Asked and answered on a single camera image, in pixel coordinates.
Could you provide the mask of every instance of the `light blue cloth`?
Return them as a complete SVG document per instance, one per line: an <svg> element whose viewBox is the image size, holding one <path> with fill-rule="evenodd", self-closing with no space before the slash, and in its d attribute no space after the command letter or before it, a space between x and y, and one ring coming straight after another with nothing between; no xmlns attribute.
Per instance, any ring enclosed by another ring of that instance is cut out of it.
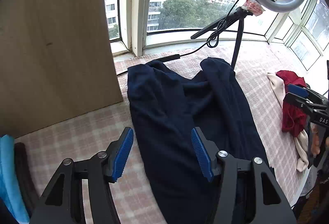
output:
<svg viewBox="0 0 329 224"><path fill-rule="evenodd" d="M14 138L9 135L0 138L0 197L19 223L29 223L15 173Z"/></svg>

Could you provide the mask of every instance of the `checkered tablecloth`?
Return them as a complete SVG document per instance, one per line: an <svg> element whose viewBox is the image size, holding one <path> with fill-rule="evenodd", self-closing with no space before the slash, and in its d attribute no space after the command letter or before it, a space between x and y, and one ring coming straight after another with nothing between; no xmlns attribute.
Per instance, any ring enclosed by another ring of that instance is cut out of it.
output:
<svg viewBox="0 0 329 224"><path fill-rule="evenodd" d="M186 78L200 70L207 57L230 62L234 41L230 46L204 47L195 54L166 63L167 67ZM152 59L174 53L151 54L141 58L117 61L116 70L144 64ZM302 174L296 171L298 154L292 136L281 132L282 111L266 76L268 71L292 70L303 76L305 69L287 48L280 44L243 41L236 64L236 79L250 104L251 112L265 147L268 160L289 201L292 200ZM33 182L41 195L48 181L67 157L74 161L88 159L105 150L118 139L124 127L132 126L127 98L127 74L118 78L124 101L69 119L16 139L26 145ZM138 145L134 141L123 176L110 184L121 223L166 223L152 194L144 172ZM83 181L83 201L87 223L92 223L88 185Z"/></svg>

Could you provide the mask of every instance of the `navy blue garment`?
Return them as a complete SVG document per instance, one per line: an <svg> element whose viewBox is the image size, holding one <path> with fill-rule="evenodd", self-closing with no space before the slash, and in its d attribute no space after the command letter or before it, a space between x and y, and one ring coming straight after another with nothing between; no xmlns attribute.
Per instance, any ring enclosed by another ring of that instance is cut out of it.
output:
<svg viewBox="0 0 329 224"><path fill-rule="evenodd" d="M261 157L267 165L248 101L223 59L207 58L186 79L160 61L128 68L130 112L145 172L168 224L204 224L218 189L203 177L191 143L198 126L208 140L235 158ZM234 223L242 218L237 187Z"/></svg>

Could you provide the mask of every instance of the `human hand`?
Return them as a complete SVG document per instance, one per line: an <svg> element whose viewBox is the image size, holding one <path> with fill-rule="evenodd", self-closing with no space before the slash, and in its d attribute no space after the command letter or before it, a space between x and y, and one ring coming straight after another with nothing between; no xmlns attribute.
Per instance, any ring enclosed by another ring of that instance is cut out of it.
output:
<svg viewBox="0 0 329 224"><path fill-rule="evenodd" d="M320 138L317 131L317 125L311 125L311 130L313 133L311 152L314 155L318 155L320 153ZM329 147L329 137L326 139L326 145Z"/></svg>

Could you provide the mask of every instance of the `metal screw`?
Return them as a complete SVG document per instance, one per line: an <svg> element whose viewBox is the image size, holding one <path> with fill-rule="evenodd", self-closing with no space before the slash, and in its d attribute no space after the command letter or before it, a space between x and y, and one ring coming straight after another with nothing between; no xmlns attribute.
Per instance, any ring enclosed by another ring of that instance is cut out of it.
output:
<svg viewBox="0 0 329 224"><path fill-rule="evenodd" d="M256 164L261 164L261 163L263 163L263 160L262 160L260 157L255 157L255 158L254 158L254 162L255 162Z"/></svg>
<svg viewBox="0 0 329 224"><path fill-rule="evenodd" d="M227 157L227 152L226 151L219 151L218 155L221 157Z"/></svg>
<svg viewBox="0 0 329 224"><path fill-rule="evenodd" d="M70 158L66 158L63 160L63 165L69 165L72 162Z"/></svg>
<svg viewBox="0 0 329 224"><path fill-rule="evenodd" d="M101 151L101 152L99 152L99 153L97 154L97 156L98 156L99 158L104 158L104 157L106 157L106 155L107 155L107 153L106 153L105 151Z"/></svg>

